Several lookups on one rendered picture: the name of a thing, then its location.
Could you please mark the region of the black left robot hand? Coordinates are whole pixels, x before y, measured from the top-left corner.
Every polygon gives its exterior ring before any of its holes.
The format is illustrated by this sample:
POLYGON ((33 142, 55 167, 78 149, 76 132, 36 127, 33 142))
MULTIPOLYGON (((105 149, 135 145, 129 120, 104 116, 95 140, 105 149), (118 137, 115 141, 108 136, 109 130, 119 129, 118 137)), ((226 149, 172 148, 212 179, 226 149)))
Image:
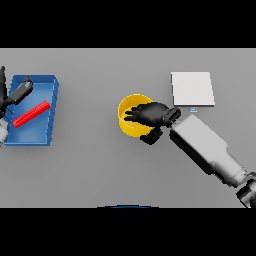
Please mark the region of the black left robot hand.
POLYGON ((29 75, 25 77, 24 83, 13 93, 7 95, 5 67, 0 67, 0 119, 6 114, 9 105, 18 105, 33 90, 33 82, 29 75))

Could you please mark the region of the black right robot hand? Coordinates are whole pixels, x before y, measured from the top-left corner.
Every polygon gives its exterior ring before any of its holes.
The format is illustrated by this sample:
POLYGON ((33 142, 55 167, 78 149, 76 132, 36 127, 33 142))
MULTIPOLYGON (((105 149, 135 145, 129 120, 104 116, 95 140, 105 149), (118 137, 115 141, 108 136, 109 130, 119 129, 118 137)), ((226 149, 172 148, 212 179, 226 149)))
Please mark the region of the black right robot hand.
POLYGON ((181 110, 178 107, 169 109, 163 103, 150 102, 132 107, 125 114, 125 121, 152 127, 147 135, 140 136, 140 140, 148 145, 153 145, 163 134, 161 128, 170 128, 181 116, 181 110))

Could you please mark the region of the yellow bowl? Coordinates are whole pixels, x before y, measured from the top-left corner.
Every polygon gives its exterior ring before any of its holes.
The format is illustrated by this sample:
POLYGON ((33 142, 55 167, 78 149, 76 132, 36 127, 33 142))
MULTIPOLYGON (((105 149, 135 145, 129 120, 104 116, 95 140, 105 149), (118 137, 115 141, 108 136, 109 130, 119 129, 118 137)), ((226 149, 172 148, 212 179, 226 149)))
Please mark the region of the yellow bowl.
POLYGON ((126 111, 130 111, 132 107, 139 104, 151 102, 152 99, 143 94, 131 94, 121 100, 118 106, 118 124, 123 133, 127 136, 139 138, 141 135, 147 135, 152 130, 151 127, 124 120, 126 111))

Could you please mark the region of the red beaker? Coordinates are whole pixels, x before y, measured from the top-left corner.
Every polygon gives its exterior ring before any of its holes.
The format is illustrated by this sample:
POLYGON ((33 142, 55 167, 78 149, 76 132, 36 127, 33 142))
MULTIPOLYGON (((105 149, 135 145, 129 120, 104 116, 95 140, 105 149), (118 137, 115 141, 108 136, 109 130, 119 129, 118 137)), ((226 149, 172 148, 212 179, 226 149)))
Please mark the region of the red beaker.
POLYGON ((14 119, 12 124, 15 128, 19 128, 22 125, 26 124, 27 122, 29 122, 30 120, 34 119, 35 117, 37 117, 38 115, 42 114, 43 112, 45 112, 46 110, 48 110, 50 108, 50 104, 48 101, 44 100, 43 102, 41 102, 40 104, 38 104, 37 106, 33 107, 32 109, 30 109, 29 111, 23 113, 21 116, 19 116, 18 118, 14 119))

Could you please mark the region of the pale square measuring scale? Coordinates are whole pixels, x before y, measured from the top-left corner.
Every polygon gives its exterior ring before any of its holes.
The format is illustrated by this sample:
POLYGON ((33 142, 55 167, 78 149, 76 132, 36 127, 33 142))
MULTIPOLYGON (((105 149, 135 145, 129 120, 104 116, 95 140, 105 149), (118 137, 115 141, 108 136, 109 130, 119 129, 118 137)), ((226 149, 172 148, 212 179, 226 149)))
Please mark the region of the pale square measuring scale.
POLYGON ((171 85, 175 106, 214 106, 209 72, 172 72, 171 85))

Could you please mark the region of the blue tray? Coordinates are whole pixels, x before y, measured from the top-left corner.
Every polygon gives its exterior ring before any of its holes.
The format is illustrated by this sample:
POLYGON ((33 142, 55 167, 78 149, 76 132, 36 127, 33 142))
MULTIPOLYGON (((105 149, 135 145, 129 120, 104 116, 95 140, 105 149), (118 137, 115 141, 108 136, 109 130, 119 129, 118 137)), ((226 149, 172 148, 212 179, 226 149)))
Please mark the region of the blue tray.
POLYGON ((52 140, 59 83, 55 75, 31 75, 32 92, 7 107, 6 146, 49 146, 52 140))

